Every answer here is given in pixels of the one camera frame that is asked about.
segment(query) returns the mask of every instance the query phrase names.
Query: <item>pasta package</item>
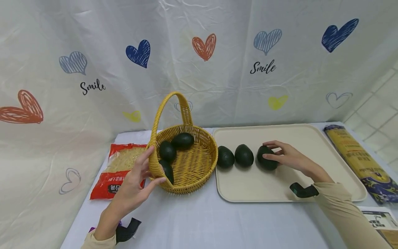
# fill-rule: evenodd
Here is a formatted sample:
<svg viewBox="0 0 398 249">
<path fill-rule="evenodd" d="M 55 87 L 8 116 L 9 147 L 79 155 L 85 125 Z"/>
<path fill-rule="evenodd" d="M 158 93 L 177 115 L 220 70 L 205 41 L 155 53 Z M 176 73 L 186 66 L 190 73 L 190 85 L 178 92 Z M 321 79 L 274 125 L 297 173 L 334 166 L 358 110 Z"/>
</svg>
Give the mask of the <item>pasta package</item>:
<svg viewBox="0 0 398 249">
<path fill-rule="evenodd" d="M 111 144 L 108 166 L 100 174 L 90 199 L 112 199 L 145 147 L 146 144 Z M 144 185 L 145 179 L 141 182 L 141 187 Z"/>
<path fill-rule="evenodd" d="M 397 183 L 343 126 L 328 125 L 324 131 L 377 203 L 398 203 Z"/>
</svg>

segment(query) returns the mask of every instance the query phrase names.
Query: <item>tablecloth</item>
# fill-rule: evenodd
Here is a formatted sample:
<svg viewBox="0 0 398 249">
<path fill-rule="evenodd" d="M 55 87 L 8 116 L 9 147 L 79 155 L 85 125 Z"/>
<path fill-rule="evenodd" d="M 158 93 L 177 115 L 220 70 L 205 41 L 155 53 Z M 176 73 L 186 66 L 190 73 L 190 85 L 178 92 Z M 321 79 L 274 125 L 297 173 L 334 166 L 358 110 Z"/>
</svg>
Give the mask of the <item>tablecloth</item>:
<svg viewBox="0 0 398 249">
<path fill-rule="evenodd" d="M 344 125 L 341 122 L 312 125 L 322 130 L 327 124 Z M 206 128 L 210 133 L 214 129 Z M 358 135 L 349 128 L 347 130 L 398 181 L 397 174 Z M 121 133 L 115 143 L 148 143 L 150 133 Z M 101 212 L 109 204 L 109 200 L 90 200 L 91 190 L 106 165 L 107 159 L 61 249 L 80 248 L 86 234 L 91 227 L 97 226 Z M 377 206 L 370 195 L 355 204 Z M 398 217 L 398 208 L 389 208 Z M 214 173 L 201 189 L 188 195 L 173 195 L 156 188 L 146 202 L 122 219 L 122 223 L 127 225 L 131 217 L 142 221 L 142 224 L 135 237 L 119 243 L 118 249 L 346 248 L 316 203 L 229 203 L 219 196 Z"/>
</svg>

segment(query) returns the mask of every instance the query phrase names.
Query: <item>left hand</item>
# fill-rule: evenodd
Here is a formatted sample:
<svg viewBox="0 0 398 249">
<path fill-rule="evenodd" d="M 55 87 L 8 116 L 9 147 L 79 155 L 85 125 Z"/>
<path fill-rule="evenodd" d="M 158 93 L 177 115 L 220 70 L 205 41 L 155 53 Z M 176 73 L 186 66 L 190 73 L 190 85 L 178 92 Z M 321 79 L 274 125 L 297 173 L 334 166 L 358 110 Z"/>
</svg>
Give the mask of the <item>left hand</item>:
<svg viewBox="0 0 398 249">
<path fill-rule="evenodd" d="M 94 232 L 97 240 L 102 241 L 114 236 L 119 221 L 148 199 L 156 185 L 166 181 L 166 177 L 160 177 L 151 181 L 145 188 L 140 186 L 142 180 L 152 177 L 148 157 L 153 150 L 153 146 L 149 147 L 136 159 L 134 167 L 127 173 L 113 200 L 102 212 Z"/>
<path fill-rule="evenodd" d="M 155 189 L 156 185 L 166 181 L 165 177 L 152 180 L 148 186 L 141 188 L 142 180 L 152 177 L 149 172 L 148 157 L 153 152 L 154 147 L 149 147 L 135 161 L 134 167 L 129 171 L 116 192 L 110 207 L 120 218 L 123 218 L 134 209 L 139 207 L 149 197 L 149 194 Z"/>
</svg>

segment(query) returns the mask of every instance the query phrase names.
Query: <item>white curtain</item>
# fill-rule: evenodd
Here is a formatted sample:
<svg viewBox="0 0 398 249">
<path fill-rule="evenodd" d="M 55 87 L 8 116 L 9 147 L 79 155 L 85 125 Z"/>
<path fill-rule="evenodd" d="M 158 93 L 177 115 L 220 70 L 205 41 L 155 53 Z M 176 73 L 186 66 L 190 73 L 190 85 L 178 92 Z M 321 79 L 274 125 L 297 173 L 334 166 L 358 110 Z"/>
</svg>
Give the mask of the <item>white curtain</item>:
<svg viewBox="0 0 398 249">
<path fill-rule="evenodd" d="M 0 247 L 61 245 L 117 133 L 341 120 L 398 58 L 395 0 L 6 0 Z M 176 97 L 159 129 L 181 123 Z"/>
</svg>

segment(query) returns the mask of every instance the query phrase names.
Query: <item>finger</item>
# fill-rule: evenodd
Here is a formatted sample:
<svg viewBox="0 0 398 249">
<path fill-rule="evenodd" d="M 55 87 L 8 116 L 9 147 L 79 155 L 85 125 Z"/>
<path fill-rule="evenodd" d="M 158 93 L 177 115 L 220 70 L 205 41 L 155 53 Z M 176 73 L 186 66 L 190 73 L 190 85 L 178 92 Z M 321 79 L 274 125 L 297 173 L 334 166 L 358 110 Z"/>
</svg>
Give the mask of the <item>finger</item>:
<svg viewBox="0 0 398 249">
<path fill-rule="evenodd" d="M 278 145 L 268 145 L 267 147 L 268 147 L 269 149 L 276 149 L 276 148 L 279 148 Z"/>
<path fill-rule="evenodd" d="M 274 155 L 274 154 L 263 154 L 263 158 L 267 160 L 277 161 L 283 164 L 284 156 L 282 155 Z"/>
<path fill-rule="evenodd" d="M 148 158 L 142 164 L 142 169 L 141 170 L 144 171 L 144 172 L 149 170 L 149 159 Z"/>
<path fill-rule="evenodd" d="M 275 155 L 278 155 L 278 156 L 284 155 L 284 154 L 285 154 L 285 152 L 282 149 L 280 151 L 275 152 Z"/>
<path fill-rule="evenodd" d="M 141 174 L 141 180 L 147 179 L 147 178 L 149 178 L 149 177 L 152 177 L 152 178 L 153 178 L 152 173 L 149 172 L 149 171 L 144 172 L 144 173 Z"/>
<path fill-rule="evenodd" d="M 269 142 L 264 142 L 263 145 L 269 146 L 269 145 L 276 145 L 276 148 L 280 147 L 281 149 L 284 149 L 286 144 L 279 142 L 278 140 L 273 140 Z"/>
<path fill-rule="evenodd" d="M 136 165 L 143 165 L 145 160 L 148 159 L 149 155 L 152 154 L 155 147 L 151 146 L 146 151 L 144 151 L 137 159 L 135 160 Z"/>
<path fill-rule="evenodd" d="M 152 180 L 148 184 L 148 186 L 146 186 L 144 189 L 141 190 L 140 193 L 143 195 L 143 198 L 146 200 L 148 198 L 148 196 L 152 193 L 152 191 L 155 189 L 155 187 L 165 181 L 166 181 L 166 177 L 159 177 L 159 178 Z"/>
</svg>

